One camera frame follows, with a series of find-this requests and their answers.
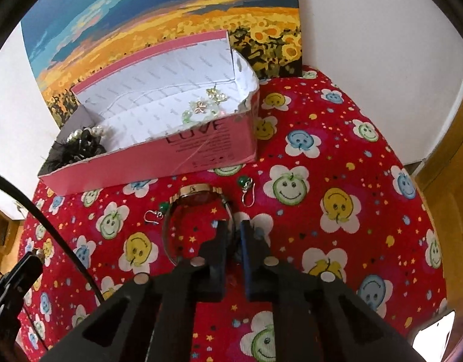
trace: red tablecloth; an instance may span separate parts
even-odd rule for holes
[[[236,220],[250,219],[275,256],[313,275],[334,273],[406,335],[442,309],[446,295],[436,235],[407,172],[357,105],[319,71],[305,67],[304,78],[265,81],[260,91],[255,163],[66,197],[40,184],[34,201],[109,297],[135,273],[172,269],[161,226],[145,224],[144,213],[181,186],[208,182],[223,189]],[[256,184],[251,208],[241,203],[241,176]],[[224,218],[218,201],[180,211],[170,231],[174,249],[196,255]],[[33,218],[20,252],[31,248],[44,248],[46,259],[26,305],[52,346],[97,301]],[[191,360],[273,362],[270,304],[246,301],[239,265],[227,279],[223,302],[198,306]],[[43,347],[28,319],[21,320],[26,353],[38,360]]]

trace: green bead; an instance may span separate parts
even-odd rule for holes
[[[162,203],[160,203],[160,207],[159,207],[160,212],[165,214],[169,207],[170,207],[170,203],[168,203],[168,201],[163,201]]]
[[[248,176],[241,176],[238,178],[238,185],[243,189],[248,181],[250,181]]]

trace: pink cardboard box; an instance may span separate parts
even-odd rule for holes
[[[219,112],[193,113],[190,122],[183,122],[183,112],[199,99],[208,101],[206,89],[215,86],[228,96]],[[226,31],[146,48],[72,90],[81,105],[56,142],[99,124],[105,128],[101,143],[107,153],[53,172],[43,166],[39,178],[59,195],[256,160],[259,82],[230,48]]]

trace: box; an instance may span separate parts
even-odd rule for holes
[[[182,114],[207,99],[206,89],[228,96],[219,113]],[[259,82],[252,68],[231,49],[226,31],[201,33],[149,47],[100,70],[73,87],[81,105],[56,142],[83,126],[101,125],[107,153],[39,178],[66,195],[228,167],[256,160],[253,133]],[[49,153],[52,159],[56,144]]]

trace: watch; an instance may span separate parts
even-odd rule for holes
[[[169,206],[166,210],[163,218],[163,228],[161,238],[163,242],[163,248],[168,259],[173,265],[178,265],[178,262],[182,259],[179,255],[172,255],[168,249],[168,232],[171,217],[174,211],[180,206],[197,206],[202,204],[211,203],[215,199],[220,199],[221,204],[225,207],[229,220],[228,229],[230,230],[228,242],[231,241],[232,235],[235,232],[235,221],[233,220],[232,208],[226,196],[223,194],[221,188],[216,188],[209,184],[194,184],[180,188],[178,193],[170,197]]]

